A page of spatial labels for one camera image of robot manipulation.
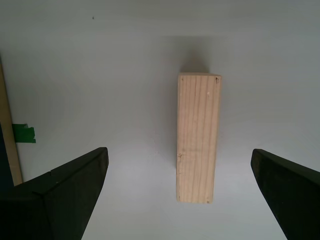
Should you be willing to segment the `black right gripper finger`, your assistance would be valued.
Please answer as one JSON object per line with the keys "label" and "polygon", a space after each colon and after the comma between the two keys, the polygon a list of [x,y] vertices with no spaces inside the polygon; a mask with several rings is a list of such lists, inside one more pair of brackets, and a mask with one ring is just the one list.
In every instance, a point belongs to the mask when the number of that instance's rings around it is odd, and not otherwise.
{"label": "black right gripper finger", "polygon": [[320,173],[263,149],[250,166],[257,185],[288,240],[320,238]]}
{"label": "black right gripper finger", "polygon": [[1,193],[0,238],[80,240],[108,165],[108,149],[99,147]]}

